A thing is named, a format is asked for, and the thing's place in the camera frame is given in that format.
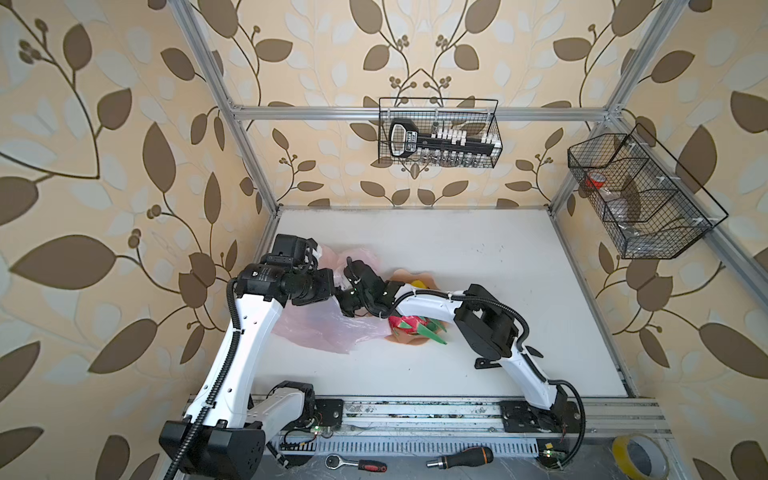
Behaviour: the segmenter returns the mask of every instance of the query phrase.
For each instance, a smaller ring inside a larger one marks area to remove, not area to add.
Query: wire basket
[[[493,168],[504,148],[497,106],[489,99],[382,97],[379,161]]]
[[[651,147],[668,155],[675,174],[655,161]],[[675,258],[728,217],[641,124],[629,134],[602,134],[568,148],[568,168],[624,259]],[[704,203],[716,213],[705,213]]]

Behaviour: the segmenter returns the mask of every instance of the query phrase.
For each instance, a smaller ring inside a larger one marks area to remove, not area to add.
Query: floral wallpaper
[[[246,129],[278,203],[310,207],[541,207],[567,170],[584,122],[501,122],[495,168],[378,157],[378,131],[346,121],[253,121]]]
[[[660,1],[232,3],[190,1],[238,104],[474,96],[601,107]]]
[[[0,0],[3,478],[151,478],[266,224],[162,6]]]
[[[713,192],[730,213],[720,228],[766,267],[767,19],[765,2],[692,0],[624,111]],[[558,220],[640,394],[658,399],[690,471],[768,478],[768,313],[704,242],[674,260],[620,260],[578,193]]]

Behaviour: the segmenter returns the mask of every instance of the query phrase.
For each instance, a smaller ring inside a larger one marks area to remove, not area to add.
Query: yellow tape roll
[[[645,451],[650,460],[650,474],[645,475],[639,468],[632,462],[629,456],[629,444],[630,442],[637,443],[640,448]],[[611,447],[611,451],[614,454],[614,460],[616,465],[622,472],[627,474],[627,477],[632,480],[664,480],[669,474],[670,468],[667,462],[667,456],[661,450],[661,447],[653,440],[640,433],[634,433],[632,435],[622,435],[616,437],[614,444]]]

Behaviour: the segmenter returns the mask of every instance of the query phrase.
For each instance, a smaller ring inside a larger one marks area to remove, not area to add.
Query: plastic packaging
[[[333,282],[342,288],[349,287],[344,277],[346,258],[362,260],[378,273],[379,259],[368,250],[357,248],[335,253],[322,245],[323,255],[319,268],[333,269]],[[349,318],[341,313],[339,302],[331,297],[324,302],[305,306],[286,305],[280,320],[275,323],[272,333],[291,342],[311,349],[332,353],[349,353],[358,342],[384,338],[392,334],[389,321],[365,315]]]

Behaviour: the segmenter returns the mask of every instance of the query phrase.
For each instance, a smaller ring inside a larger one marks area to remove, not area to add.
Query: translucent plastic bag
[[[347,257],[362,260],[374,272],[379,269],[379,259],[368,250],[358,248],[336,254],[328,246],[322,247],[323,255],[320,257],[319,268],[333,269],[333,281],[342,288],[349,286],[343,274]],[[289,302],[272,333],[299,346],[333,353],[349,353],[358,342],[384,338],[390,335],[392,330],[387,319],[370,315],[355,318],[344,316],[339,302],[331,297],[324,302],[305,306],[294,306]]]

